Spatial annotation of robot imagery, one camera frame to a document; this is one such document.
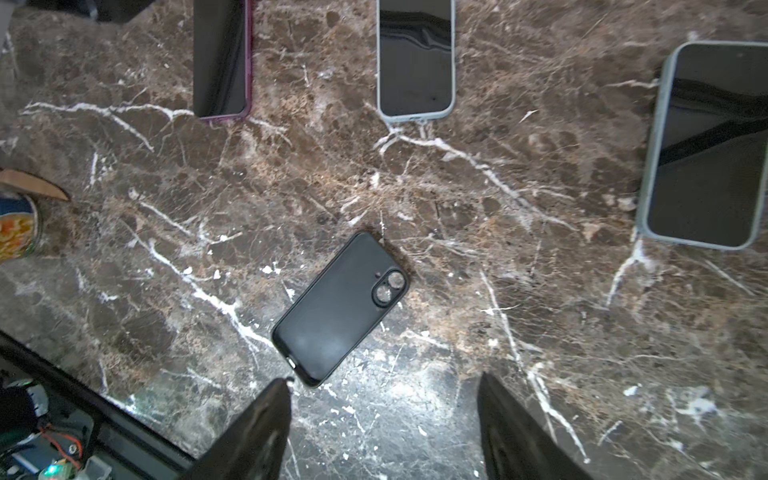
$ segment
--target black phone case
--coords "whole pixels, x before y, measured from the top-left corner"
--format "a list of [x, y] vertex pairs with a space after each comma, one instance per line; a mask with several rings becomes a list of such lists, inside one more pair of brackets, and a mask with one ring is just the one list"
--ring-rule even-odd
[[[375, 288], [392, 271], [406, 279], [386, 307]], [[272, 330], [272, 342], [301, 380], [320, 386], [403, 298], [405, 269], [370, 233], [356, 233]]]

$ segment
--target brown marble countertop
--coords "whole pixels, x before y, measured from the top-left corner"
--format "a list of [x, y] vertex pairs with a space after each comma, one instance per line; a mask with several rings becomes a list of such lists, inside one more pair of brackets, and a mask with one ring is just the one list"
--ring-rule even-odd
[[595, 478], [768, 478], [768, 232], [737, 253], [633, 232], [661, 62], [768, 38], [764, 0], [458, 2], [458, 103], [375, 110], [375, 2], [262, 0], [254, 106], [205, 124], [191, 0], [125, 26], [20, 9], [0, 166], [59, 183], [0, 266], [0, 328], [187, 451], [273, 378], [291, 299], [368, 228], [415, 272], [318, 390], [285, 478], [485, 476], [493, 372]]

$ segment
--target camera cutout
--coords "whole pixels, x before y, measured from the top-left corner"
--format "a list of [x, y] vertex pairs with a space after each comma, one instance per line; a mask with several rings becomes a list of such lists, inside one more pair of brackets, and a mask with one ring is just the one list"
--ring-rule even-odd
[[405, 289], [406, 275], [399, 270], [390, 270], [373, 286], [373, 302], [378, 307], [387, 308], [400, 300]]

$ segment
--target tin can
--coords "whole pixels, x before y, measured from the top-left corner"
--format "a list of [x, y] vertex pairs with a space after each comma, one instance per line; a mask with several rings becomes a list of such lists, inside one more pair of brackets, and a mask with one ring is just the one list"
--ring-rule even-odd
[[30, 197], [0, 192], [0, 262], [35, 251], [40, 226], [38, 208]]

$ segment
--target orange wire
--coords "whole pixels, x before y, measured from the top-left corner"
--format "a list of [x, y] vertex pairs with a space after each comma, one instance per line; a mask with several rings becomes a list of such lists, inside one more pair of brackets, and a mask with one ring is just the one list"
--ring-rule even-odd
[[46, 427], [51, 433], [55, 433], [56, 435], [60, 435], [64, 437], [65, 439], [69, 440], [70, 442], [74, 443], [78, 447], [78, 458], [83, 458], [83, 444], [80, 443], [80, 440], [73, 437], [72, 435], [68, 435], [63, 432], [58, 432], [54, 430], [50, 425]]
[[61, 454], [61, 456], [62, 456], [62, 457], [66, 458], [68, 461], [72, 462], [72, 465], [74, 465], [74, 467], [75, 467], [77, 470], [79, 470], [79, 469], [80, 469], [80, 462], [78, 462], [77, 460], [75, 460], [75, 459], [74, 459], [74, 458], [72, 458], [71, 456], [67, 455], [67, 454], [64, 452], [64, 449], [61, 447], [61, 445], [59, 445], [59, 443], [58, 443], [58, 442], [56, 442], [56, 441], [55, 441], [54, 439], [52, 439], [50, 436], [48, 436], [48, 435], [46, 435], [46, 434], [45, 434], [45, 430], [43, 430], [43, 429], [40, 429], [40, 435], [42, 435], [42, 437], [43, 437], [44, 439], [48, 440], [48, 441], [51, 443], [51, 445], [53, 445], [54, 447], [56, 447], [56, 449], [58, 450], [58, 452]]

